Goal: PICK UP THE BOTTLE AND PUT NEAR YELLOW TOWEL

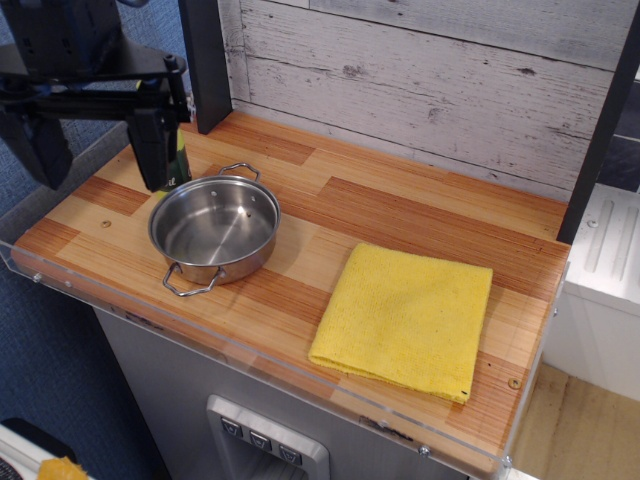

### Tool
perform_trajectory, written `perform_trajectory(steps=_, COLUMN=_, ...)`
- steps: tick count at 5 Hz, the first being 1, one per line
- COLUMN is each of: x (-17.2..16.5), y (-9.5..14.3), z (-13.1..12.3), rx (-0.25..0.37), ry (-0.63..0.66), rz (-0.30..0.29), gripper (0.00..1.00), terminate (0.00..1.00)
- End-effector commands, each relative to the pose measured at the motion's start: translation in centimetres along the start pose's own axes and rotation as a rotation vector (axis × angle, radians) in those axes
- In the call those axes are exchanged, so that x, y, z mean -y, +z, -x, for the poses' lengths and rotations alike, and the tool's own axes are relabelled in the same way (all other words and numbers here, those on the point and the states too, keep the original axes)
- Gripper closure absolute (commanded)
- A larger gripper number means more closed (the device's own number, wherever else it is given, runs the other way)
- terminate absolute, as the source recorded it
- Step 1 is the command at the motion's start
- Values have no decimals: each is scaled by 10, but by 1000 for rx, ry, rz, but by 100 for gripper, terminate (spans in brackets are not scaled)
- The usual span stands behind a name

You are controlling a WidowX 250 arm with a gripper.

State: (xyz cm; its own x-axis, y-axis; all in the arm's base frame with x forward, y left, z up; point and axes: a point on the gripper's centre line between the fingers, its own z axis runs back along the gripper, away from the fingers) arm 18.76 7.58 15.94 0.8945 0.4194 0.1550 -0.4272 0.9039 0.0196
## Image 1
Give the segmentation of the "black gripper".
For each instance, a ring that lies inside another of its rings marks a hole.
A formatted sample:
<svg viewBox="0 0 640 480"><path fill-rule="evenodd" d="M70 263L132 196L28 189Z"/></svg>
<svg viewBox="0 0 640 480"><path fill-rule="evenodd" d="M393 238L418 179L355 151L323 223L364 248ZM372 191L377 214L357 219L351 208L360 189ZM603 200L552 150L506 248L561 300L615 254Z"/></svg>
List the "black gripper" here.
<svg viewBox="0 0 640 480"><path fill-rule="evenodd" d="M191 120L185 71L172 54L113 54L88 76L47 78L30 75L18 54L3 54L1 138L34 180L57 190L73 154L56 119L126 119L144 184L158 191L175 158L175 121Z"/></svg>

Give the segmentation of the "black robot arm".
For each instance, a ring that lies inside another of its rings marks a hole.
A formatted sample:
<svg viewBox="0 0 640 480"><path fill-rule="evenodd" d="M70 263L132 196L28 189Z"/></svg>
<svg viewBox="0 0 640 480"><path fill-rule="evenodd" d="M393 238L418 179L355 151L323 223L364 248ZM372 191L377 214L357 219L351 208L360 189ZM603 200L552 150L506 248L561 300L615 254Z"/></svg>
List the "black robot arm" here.
<svg viewBox="0 0 640 480"><path fill-rule="evenodd" d="M4 1L1 138L39 183L58 189L73 162L64 119L123 121L146 188L169 181L190 121L183 58L127 38L114 1Z"/></svg>

